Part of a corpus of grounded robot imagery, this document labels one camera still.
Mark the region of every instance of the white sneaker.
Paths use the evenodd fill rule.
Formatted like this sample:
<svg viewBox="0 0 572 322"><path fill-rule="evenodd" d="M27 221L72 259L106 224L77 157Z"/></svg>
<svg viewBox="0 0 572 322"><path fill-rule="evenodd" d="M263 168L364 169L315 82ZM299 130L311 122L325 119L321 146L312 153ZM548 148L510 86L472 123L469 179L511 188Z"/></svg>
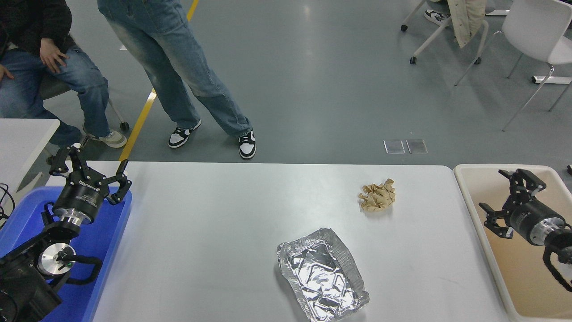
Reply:
<svg viewBox="0 0 572 322"><path fill-rule="evenodd" d="M187 139L189 139L189 135L196 130L201 125L201 120L198 121L197 125L193 128L182 128L176 127L169 138L169 147L170 148L178 148L181 145L185 144Z"/></svg>
<svg viewBox="0 0 572 322"><path fill-rule="evenodd" d="M239 138L239 144L239 154L241 158L248 160L256 153L256 139L254 138L253 131L241 136Z"/></svg>
<svg viewBox="0 0 572 322"><path fill-rule="evenodd" d="M102 141L103 143L107 144L109 147L112 147L112 148L120 148L120 147L124 146L125 143L127 143L127 138L125 137L125 135L121 134L119 131L116 131L114 129L112 129L111 132L109 134L107 134L107 136L103 136L101 138L98 138L97 136L95 136L93 134L87 133L85 131L85 128L84 128L84 132L86 133L86 135L88 137L91 138L91 140Z"/></svg>
<svg viewBox="0 0 572 322"><path fill-rule="evenodd" d="M443 21L449 18L450 14L440 13L435 10L425 10L424 16L432 23L441 26L443 25Z"/></svg>

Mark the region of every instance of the robotic arm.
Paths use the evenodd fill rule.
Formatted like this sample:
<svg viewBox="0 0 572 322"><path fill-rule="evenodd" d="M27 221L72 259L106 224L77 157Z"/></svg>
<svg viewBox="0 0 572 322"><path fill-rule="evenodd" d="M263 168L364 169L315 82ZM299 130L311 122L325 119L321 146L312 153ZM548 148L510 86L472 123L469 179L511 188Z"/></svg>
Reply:
<svg viewBox="0 0 572 322"><path fill-rule="evenodd" d="M81 159L81 152L78 144L60 149L52 158L50 175L65 176L68 156L73 171L56 202L44 205L43 231L0 258L0 322L40 321L62 303L57 293L64 284L87 284L99 274L101 260L77 255L70 241L79 235L82 224L95 221L104 199L111 205L121 202L131 181L124 174L127 160L121 162L115 176L107 178L91 169ZM110 195L112 182L120 186ZM70 278L76 263L93 265L88 278Z"/></svg>
<svg viewBox="0 0 572 322"><path fill-rule="evenodd" d="M501 238L511 239L516 230L531 245L544 245L544 264L554 278L572 292L570 281L566 281L550 261L550 256L555 253L561 267L572 265L572 227L564 217L537 200L536 193L544 190L546 184L524 169L513 173L499 170L499 173L510 181L510 195L498 211L486 203L479 203L487 213L484 226ZM504 219L506 226L499 226L498 219Z"/></svg>

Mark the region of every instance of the blue tray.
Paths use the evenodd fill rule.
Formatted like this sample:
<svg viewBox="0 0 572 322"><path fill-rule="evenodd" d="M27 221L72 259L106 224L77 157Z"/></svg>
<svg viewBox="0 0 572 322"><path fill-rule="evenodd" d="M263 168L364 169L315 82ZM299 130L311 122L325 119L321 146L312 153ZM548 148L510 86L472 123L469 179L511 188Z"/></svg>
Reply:
<svg viewBox="0 0 572 322"><path fill-rule="evenodd" d="M39 234L43 229L42 211L46 202L55 202L62 187L40 187L29 192L18 204L0 230L0 257ZM114 193L117 188L111 187ZM107 200L101 206L95 222L82 225L80 235L71 241L76 253L95 256L102 260L102 268L95 282L87 285L64 285L58 292L63 303L42 321L90 322L107 279L119 240L129 218L132 195L128 192L123 202L112 206ZM77 264L71 270L73 278L86 278L91 265Z"/></svg>

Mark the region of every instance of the jeans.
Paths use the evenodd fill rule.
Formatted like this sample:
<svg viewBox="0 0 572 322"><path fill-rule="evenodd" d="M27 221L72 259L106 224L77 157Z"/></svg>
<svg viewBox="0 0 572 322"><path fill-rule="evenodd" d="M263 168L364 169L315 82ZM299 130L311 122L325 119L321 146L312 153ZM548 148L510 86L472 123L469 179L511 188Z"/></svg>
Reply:
<svg viewBox="0 0 572 322"><path fill-rule="evenodd" d="M230 136L252 130L226 86L206 63L178 0L98 0L127 50L144 67L157 97L171 120L193 128L200 117L191 103L193 95Z"/></svg>
<svg viewBox="0 0 572 322"><path fill-rule="evenodd" d="M109 134L109 125L105 117L108 104L108 81L100 70L78 46L72 46L66 54L66 66L60 66L60 73L51 72L40 60L20 49L12 49L5 53L0 65L4 65L13 75L6 75L0 81L0 116L7 119L58 119L43 107L39 95L39 85L44 73L67 83L76 91L84 111L85 129L88 133L102 137ZM81 141L78 128L59 120L60 124L50 143L60 147L70 146Z"/></svg>

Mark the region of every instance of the hand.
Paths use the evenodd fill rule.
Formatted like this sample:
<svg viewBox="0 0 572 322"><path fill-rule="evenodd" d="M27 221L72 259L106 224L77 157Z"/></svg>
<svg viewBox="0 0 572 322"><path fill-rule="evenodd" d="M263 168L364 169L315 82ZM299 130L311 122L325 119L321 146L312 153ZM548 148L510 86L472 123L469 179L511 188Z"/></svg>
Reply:
<svg viewBox="0 0 572 322"><path fill-rule="evenodd" d="M59 48L54 44L54 41L49 38L42 38L39 57L42 60L42 63L46 65L52 73L61 72L58 63L60 66L66 66L66 63L62 58L70 58L66 54L60 52Z"/></svg>
<svg viewBox="0 0 572 322"><path fill-rule="evenodd" d="M14 75L12 75L12 73L10 73L10 71L6 67L0 65L0 81L2 81L4 75L6 75L11 80L14 79Z"/></svg>

